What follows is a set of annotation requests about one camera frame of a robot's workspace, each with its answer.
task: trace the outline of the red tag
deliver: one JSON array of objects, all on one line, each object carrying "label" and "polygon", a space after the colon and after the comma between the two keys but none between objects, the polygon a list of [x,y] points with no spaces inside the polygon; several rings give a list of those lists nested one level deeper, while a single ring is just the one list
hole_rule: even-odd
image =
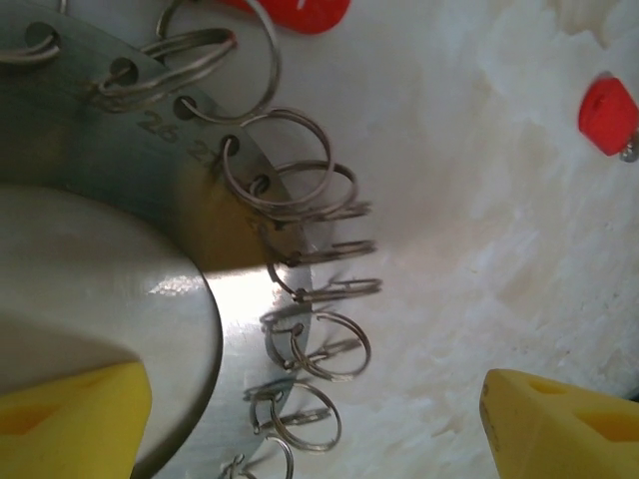
[{"label": "red tag", "polygon": [[[251,11],[244,0],[220,0]],[[260,0],[278,25],[300,33],[314,35],[331,29],[343,18],[350,0]]]},{"label": "red tag", "polygon": [[595,81],[581,104],[579,131],[609,157],[621,153],[639,128],[639,109],[614,77]]}]

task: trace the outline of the red plastic piece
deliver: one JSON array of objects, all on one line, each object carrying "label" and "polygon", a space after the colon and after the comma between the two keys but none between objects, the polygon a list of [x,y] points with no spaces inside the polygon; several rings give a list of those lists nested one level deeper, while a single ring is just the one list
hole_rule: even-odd
[{"label": "red plastic piece", "polygon": [[[220,0],[248,12],[244,0]],[[260,0],[278,25],[316,35],[334,27],[346,14],[350,0]]]},{"label": "red plastic piece", "polygon": [[579,131],[610,156],[626,148],[639,128],[639,108],[619,79],[595,81],[581,104]]}]

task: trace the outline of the white surface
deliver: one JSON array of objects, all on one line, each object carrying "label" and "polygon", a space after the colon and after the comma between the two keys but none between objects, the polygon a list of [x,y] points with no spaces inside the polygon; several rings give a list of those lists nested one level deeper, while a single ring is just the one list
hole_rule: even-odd
[{"label": "white surface", "polygon": [[217,309],[196,267],[144,223],[75,195],[0,189],[0,394],[114,363],[145,364],[144,457],[215,367]]},{"label": "white surface", "polygon": [[[164,2],[75,3],[141,45]],[[212,5],[183,10],[174,31],[238,26],[238,58],[207,85],[240,111],[266,48]],[[320,385],[344,437],[330,455],[296,454],[297,477],[494,479],[477,412],[487,369],[619,394],[639,382],[639,166],[576,131],[601,71],[639,98],[637,0],[353,0],[329,34],[282,43],[278,104],[326,125],[375,204],[337,232],[372,235],[380,252],[318,280],[338,268],[385,281],[338,307],[370,334],[373,362],[355,383]]]}]

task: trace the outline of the round metal plate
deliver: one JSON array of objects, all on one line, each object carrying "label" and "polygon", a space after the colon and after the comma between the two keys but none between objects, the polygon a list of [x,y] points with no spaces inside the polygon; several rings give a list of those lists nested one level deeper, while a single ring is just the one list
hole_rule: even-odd
[{"label": "round metal plate", "polygon": [[[62,45],[59,58],[41,68],[0,72],[0,181],[76,194],[134,215],[169,238],[213,293],[223,336],[212,367],[218,375],[211,375],[203,400],[180,426],[141,458],[134,477],[215,477],[221,464],[239,453],[251,456],[262,441],[249,423],[244,393],[287,377],[268,360],[260,317],[291,303],[265,268],[269,259],[254,231],[258,218],[212,168],[222,139],[240,140],[234,168],[241,182],[267,175],[270,198],[283,200],[287,192],[242,129],[181,121],[173,112],[175,97],[125,115],[88,105],[87,85],[107,75],[115,59],[132,60],[141,81],[166,71],[161,64],[89,25],[22,1],[3,1],[0,16],[2,48],[23,47],[33,22],[55,28]],[[198,89],[181,95],[204,110],[217,108]],[[160,127],[174,134],[161,135]],[[277,235],[284,250],[303,246],[299,231]],[[282,274],[295,287],[311,285],[307,268]],[[289,321],[308,326],[308,310]]]}]

